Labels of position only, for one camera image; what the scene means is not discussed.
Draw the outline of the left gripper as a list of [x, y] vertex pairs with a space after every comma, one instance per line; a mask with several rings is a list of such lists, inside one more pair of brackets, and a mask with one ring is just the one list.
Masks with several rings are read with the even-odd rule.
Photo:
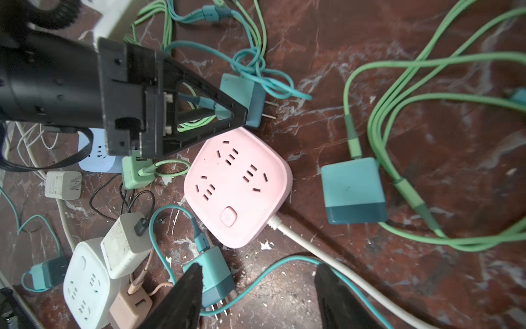
[[93, 49], [31, 31], [1, 43], [1, 120], [88, 137], [100, 128], [109, 154], [164, 158], [181, 149], [165, 130], [173, 116], [163, 103], [180, 79], [180, 65], [162, 52], [106, 39]]

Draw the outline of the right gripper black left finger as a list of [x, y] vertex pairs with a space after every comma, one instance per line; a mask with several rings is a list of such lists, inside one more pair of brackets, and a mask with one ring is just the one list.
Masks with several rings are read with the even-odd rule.
[[193, 264], [138, 328], [197, 328], [202, 291], [202, 266]]

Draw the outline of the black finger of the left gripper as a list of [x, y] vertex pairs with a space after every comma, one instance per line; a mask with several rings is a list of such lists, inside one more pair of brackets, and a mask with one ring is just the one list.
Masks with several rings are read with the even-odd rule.
[[[248, 109], [173, 58], [156, 54], [156, 158], [166, 158], [224, 132], [242, 127]], [[182, 123], [216, 114], [217, 107], [230, 116], [205, 127], [180, 132]]]

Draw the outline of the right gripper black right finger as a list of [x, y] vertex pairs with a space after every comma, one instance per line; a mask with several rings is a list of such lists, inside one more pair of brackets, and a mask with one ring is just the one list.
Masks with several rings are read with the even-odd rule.
[[374, 328], [374, 320], [326, 264], [316, 268], [322, 328]]

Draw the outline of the pink usb charger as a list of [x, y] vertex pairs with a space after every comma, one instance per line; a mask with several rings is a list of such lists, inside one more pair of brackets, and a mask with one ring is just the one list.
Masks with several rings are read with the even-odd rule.
[[138, 328], [147, 318], [153, 306], [151, 298], [143, 288], [129, 294], [121, 290], [109, 309], [109, 322], [116, 329]]

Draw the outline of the blue power strip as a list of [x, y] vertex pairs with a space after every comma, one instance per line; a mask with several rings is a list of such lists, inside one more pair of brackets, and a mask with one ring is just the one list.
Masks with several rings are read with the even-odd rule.
[[93, 173], [122, 173], [122, 156], [107, 154], [104, 129], [91, 128], [93, 133], [93, 148], [90, 155], [78, 163], [80, 169]]

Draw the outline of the green charger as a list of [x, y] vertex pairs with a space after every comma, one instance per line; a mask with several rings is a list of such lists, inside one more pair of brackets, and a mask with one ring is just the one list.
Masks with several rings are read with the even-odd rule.
[[143, 158], [141, 152], [134, 150], [122, 159], [123, 187], [126, 190], [141, 189], [155, 180], [153, 160]]

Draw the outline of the white usb charger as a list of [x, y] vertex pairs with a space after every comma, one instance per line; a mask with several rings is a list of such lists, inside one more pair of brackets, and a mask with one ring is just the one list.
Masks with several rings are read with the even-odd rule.
[[136, 226], [144, 229], [146, 217], [141, 212], [122, 214], [103, 238], [103, 253], [109, 277], [123, 278], [134, 272], [149, 255], [152, 244], [146, 233], [138, 235]]

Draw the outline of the teal usb charger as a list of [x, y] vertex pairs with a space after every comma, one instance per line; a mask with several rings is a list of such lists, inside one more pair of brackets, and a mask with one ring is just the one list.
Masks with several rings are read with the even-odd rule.
[[68, 265], [69, 258], [66, 256], [33, 265], [29, 271], [33, 289], [37, 292], [44, 292], [61, 285], [64, 282]]

